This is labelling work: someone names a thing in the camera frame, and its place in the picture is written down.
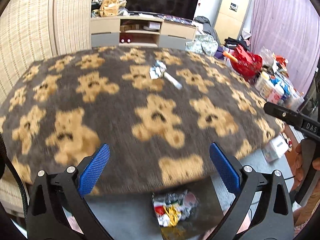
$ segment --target white stick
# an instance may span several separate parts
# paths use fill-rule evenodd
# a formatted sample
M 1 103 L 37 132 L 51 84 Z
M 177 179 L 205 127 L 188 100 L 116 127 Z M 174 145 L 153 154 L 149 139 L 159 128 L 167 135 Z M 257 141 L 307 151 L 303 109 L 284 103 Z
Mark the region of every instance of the white stick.
M 163 73 L 163 76 L 169 80 L 177 89 L 182 89 L 182 85 L 171 75 L 169 75 L 167 72 Z

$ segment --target gray drawer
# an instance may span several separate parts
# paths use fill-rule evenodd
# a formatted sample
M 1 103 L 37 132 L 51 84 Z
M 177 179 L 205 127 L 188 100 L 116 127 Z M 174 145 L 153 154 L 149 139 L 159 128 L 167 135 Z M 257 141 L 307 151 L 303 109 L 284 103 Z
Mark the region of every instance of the gray drawer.
M 91 47 L 118 46 L 119 33 L 91 34 Z
M 160 35 L 159 48 L 186 50 L 187 41 L 191 40 L 175 36 Z

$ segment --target purple curtain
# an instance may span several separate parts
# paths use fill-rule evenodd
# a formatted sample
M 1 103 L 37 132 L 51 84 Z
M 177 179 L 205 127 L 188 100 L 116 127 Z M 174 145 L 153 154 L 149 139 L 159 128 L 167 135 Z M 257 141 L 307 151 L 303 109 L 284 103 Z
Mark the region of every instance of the purple curtain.
M 262 46 L 288 59 L 289 79 L 306 93 L 320 55 L 320 17 L 309 0 L 255 0 L 252 51 Z

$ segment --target fuzzy blanket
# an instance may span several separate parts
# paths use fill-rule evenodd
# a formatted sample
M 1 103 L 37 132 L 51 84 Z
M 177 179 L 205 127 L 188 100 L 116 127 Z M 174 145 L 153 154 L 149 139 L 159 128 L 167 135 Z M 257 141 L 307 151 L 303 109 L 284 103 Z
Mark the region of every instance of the fuzzy blanket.
M 155 60 L 182 85 L 152 80 Z M 0 131 L 21 178 L 61 172 L 101 143 L 111 156 L 98 193 L 152 191 L 214 172 L 209 145 L 243 158 L 283 129 L 264 100 L 213 57 L 103 47 L 34 62 L 0 108 Z

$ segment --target silver screw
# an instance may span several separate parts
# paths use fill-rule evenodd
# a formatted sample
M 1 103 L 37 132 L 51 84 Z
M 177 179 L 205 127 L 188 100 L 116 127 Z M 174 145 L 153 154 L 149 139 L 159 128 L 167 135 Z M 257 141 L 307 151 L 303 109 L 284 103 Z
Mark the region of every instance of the silver screw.
M 67 168 L 67 173 L 73 173 L 76 170 L 74 166 L 70 166 Z
M 282 174 L 281 174 L 281 171 L 278 171 L 278 170 L 275 170 L 275 175 L 280 177 Z
M 41 170 L 41 171 L 38 172 L 38 176 L 39 177 L 42 177 L 43 175 L 44 175 L 44 171 Z
M 251 166 L 244 166 L 244 170 L 245 170 L 246 172 L 251 172 L 251 171 L 252 171 L 252 168 L 251 168 Z

